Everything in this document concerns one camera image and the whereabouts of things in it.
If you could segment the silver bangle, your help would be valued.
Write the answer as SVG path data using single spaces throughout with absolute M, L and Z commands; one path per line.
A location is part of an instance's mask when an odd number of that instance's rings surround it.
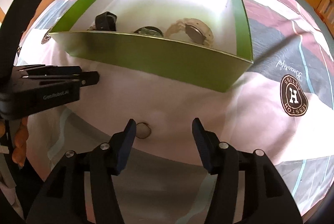
M 141 34 L 141 35 L 158 36 L 158 37 L 164 36 L 164 34 L 159 28 L 153 27 L 153 26 L 141 27 L 135 30 L 134 33 Z

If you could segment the plaid bed quilt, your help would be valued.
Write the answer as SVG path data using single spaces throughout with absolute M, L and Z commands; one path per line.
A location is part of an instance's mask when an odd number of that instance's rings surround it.
M 79 101 L 30 116 L 28 163 L 45 179 L 68 150 L 90 151 L 130 118 L 145 122 L 150 136 L 113 179 L 125 222 L 203 223 L 216 178 L 192 137 L 197 117 L 240 151 L 262 149 L 305 214 L 333 184 L 333 59 L 302 7 L 288 16 L 282 0 L 243 2 L 254 63 L 225 93 L 74 58 L 33 29 L 20 64 L 80 65 L 101 79 Z

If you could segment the black watch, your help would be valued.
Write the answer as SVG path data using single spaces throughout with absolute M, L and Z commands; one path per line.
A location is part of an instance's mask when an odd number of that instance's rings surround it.
M 117 16 L 111 12 L 103 12 L 95 17 L 97 31 L 116 31 Z

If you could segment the green cardboard box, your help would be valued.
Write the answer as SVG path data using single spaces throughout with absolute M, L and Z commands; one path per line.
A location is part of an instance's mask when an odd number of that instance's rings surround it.
M 77 0 L 50 35 L 70 56 L 218 92 L 253 64 L 243 0 Z

